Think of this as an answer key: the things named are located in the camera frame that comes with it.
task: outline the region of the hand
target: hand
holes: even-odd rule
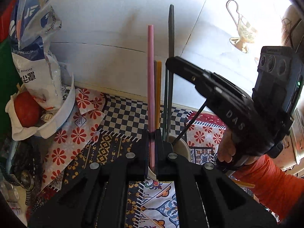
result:
[[[232,156],[235,155],[236,149],[232,141],[231,135],[232,133],[230,129],[226,128],[223,138],[219,143],[217,150],[217,158],[220,162],[226,161],[227,163],[230,163],[232,160]],[[252,164],[258,159],[259,157],[250,156],[248,160],[245,162],[245,164]]]

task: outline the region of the pink chopstick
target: pink chopstick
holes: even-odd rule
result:
[[[155,101],[154,101],[154,26],[148,25],[148,130],[155,131]],[[155,144],[149,141],[150,169],[155,167]]]

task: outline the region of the beige cup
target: beige cup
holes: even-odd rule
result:
[[[174,135],[169,135],[169,142],[172,143],[176,136]],[[183,140],[180,139],[174,146],[173,146],[173,152],[176,154],[179,154],[181,156],[184,156],[189,162],[191,162],[191,154],[190,154],[190,149],[187,143]],[[159,182],[156,179],[156,175],[154,174],[153,171],[151,171],[150,167],[148,167],[148,177],[150,177],[152,180]]]

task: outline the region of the white wall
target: white wall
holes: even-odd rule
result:
[[[51,50],[59,61],[68,63],[78,82],[146,96],[147,25],[154,24],[155,58],[165,63],[168,9],[174,4],[175,54],[223,75],[251,94],[257,77],[254,57],[258,55],[254,50],[241,53],[229,43],[238,34],[226,1],[53,0],[62,29],[54,36]],[[265,0],[236,1],[239,12],[257,25],[279,19]],[[278,26],[272,23],[266,32],[276,30]],[[174,76],[173,102],[199,108],[203,97]]]

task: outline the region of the red tomato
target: red tomato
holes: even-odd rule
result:
[[[14,100],[14,107],[23,127],[29,128],[38,122],[41,108],[29,92],[20,93]]]

